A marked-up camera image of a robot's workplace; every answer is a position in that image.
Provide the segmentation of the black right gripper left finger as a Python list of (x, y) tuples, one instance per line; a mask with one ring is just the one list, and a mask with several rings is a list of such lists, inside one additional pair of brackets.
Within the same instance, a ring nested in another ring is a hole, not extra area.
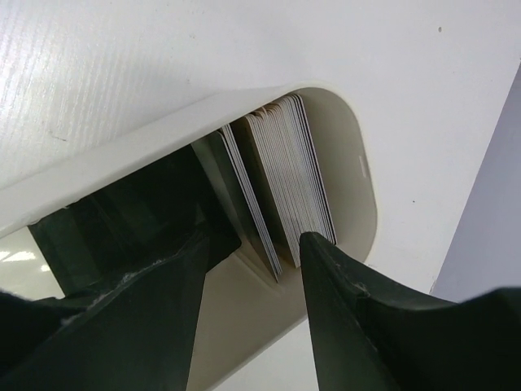
[(2, 389), (186, 389), (208, 258), (195, 234), (83, 302), (3, 292)]

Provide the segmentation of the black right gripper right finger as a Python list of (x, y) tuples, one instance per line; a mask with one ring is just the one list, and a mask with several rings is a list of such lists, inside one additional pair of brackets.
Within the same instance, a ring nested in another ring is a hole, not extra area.
[(316, 232), (300, 237), (300, 259), (320, 389), (519, 389), (518, 288), (441, 300)]

